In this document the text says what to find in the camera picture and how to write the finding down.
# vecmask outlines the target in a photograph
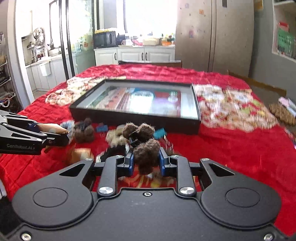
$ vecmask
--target black chair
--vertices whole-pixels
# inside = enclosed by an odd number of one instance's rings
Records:
[[[174,60],[174,61],[129,61],[129,60],[119,60],[119,65],[122,64],[152,64],[157,66],[167,66],[167,67],[179,67],[182,68],[182,61],[181,60]]]

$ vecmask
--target picture frame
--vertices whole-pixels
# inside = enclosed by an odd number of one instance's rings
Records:
[[[70,105],[76,121],[118,126],[147,123],[167,132],[197,134],[200,108],[192,84],[106,79]]]

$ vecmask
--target microwave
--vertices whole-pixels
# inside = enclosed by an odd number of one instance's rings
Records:
[[[94,49],[117,46],[115,31],[94,34],[93,39],[94,39]]]

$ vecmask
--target stainless steel refrigerator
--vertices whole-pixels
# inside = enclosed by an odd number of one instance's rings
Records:
[[[248,76],[253,0],[178,0],[176,59],[197,71]]]

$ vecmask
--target window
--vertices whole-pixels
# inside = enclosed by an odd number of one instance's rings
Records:
[[[61,45],[61,38],[59,34],[59,1],[55,0],[49,4],[49,25],[50,38],[54,43],[54,47]]]
[[[176,32],[177,0],[124,0],[125,29],[131,35]]]

